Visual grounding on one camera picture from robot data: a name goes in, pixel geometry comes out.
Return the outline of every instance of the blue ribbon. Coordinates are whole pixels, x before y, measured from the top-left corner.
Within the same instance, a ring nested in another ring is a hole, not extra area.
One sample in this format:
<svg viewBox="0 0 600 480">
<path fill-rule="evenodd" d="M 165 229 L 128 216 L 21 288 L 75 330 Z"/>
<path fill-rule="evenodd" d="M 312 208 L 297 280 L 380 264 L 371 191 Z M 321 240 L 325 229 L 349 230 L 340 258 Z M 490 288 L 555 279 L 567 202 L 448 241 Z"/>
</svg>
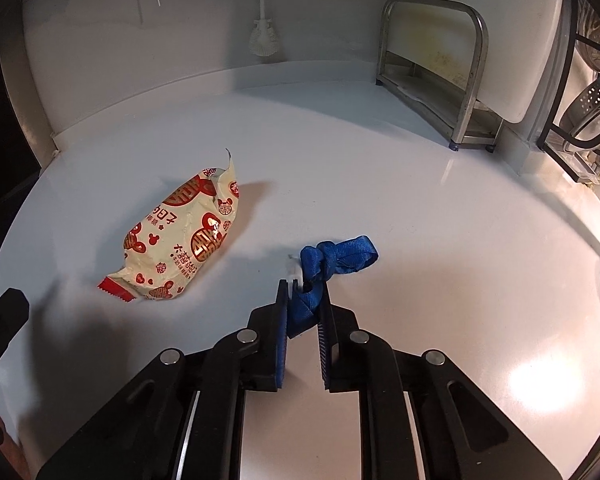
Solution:
<svg viewBox="0 0 600 480">
<path fill-rule="evenodd" d="M 286 332 L 293 338 L 318 323 L 323 283 L 334 274 L 366 269 L 378 259 L 378 251 L 366 236 L 339 244 L 320 242 L 300 251 L 302 290 L 294 288 L 287 311 Z"/>
</svg>

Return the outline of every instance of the bolt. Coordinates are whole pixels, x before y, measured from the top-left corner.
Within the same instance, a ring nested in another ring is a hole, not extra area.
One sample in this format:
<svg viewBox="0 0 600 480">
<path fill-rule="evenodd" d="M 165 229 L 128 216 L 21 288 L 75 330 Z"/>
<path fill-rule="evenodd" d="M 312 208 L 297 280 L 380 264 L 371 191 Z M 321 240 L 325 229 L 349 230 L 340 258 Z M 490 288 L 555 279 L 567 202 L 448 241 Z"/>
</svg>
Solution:
<svg viewBox="0 0 600 480">
<path fill-rule="evenodd" d="M 354 343 L 364 344 L 369 341 L 369 334 L 364 330 L 354 330 L 349 334 L 349 339 L 351 339 Z"/>
<path fill-rule="evenodd" d="M 241 343 L 253 343 L 258 338 L 258 333 L 251 328 L 244 328 L 238 332 L 236 337 Z"/>
<path fill-rule="evenodd" d="M 173 348 L 165 350 L 160 354 L 160 362 L 163 365 L 174 365 L 180 360 L 180 352 Z"/>
<path fill-rule="evenodd" d="M 429 363 L 436 366 L 443 365 L 446 361 L 445 355 L 442 352 L 438 352 L 437 350 L 427 352 L 427 355 L 425 355 L 424 357 Z"/>
</svg>

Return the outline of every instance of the white cutting board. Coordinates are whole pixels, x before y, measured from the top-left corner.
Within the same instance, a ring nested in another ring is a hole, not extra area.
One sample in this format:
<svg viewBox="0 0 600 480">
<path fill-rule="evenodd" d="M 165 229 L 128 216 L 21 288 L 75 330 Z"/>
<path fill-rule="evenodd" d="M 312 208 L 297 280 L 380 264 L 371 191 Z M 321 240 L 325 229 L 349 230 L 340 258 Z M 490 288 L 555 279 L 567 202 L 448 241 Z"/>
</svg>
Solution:
<svg viewBox="0 0 600 480">
<path fill-rule="evenodd" d="M 511 123 L 522 120 L 549 57 L 562 0 L 455 0 L 476 9 L 489 32 L 478 99 Z M 462 12 L 397 4 L 389 51 L 464 88 L 475 29 Z"/>
</svg>

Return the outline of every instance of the cream and red wrapper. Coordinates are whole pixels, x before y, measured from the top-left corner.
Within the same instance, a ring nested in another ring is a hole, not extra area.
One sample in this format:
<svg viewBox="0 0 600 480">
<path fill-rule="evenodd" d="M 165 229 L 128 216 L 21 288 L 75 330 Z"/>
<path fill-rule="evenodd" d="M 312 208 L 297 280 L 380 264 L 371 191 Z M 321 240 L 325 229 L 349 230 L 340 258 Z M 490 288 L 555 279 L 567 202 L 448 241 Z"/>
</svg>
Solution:
<svg viewBox="0 0 600 480">
<path fill-rule="evenodd" d="M 222 244 L 238 209 L 234 165 L 201 171 L 125 237 L 125 266 L 99 287 L 125 301 L 175 298 Z"/>
</svg>

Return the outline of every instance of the white countertop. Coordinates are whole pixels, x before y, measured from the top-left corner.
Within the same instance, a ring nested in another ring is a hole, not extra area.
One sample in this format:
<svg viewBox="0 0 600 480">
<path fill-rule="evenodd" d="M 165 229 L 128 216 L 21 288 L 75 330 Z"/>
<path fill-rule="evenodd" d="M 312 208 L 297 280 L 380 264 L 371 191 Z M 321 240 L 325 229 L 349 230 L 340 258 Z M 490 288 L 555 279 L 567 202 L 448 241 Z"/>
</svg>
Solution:
<svg viewBox="0 0 600 480">
<path fill-rule="evenodd" d="M 174 101 L 170 88 L 79 123 L 0 251 L 0 294 L 20 288 L 32 305 L 0 360 L 0 414 L 33 469 L 163 348 L 198 351 L 244 326 L 289 254 L 366 234 L 379 260 L 335 276 L 334 303 L 396 349 L 446 352 L 568 478 L 600 434 L 589 189 L 533 192 L 497 155 L 448 150 L 371 82 Z M 186 292 L 127 304 L 97 290 L 128 229 L 191 175 L 224 167 L 226 148 L 237 220 Z M 242 478 L 359 473 L 357 396 L 324 392 L 311 330 L 289 342 L 283 389 L 248 395 Z"/>
</svg>

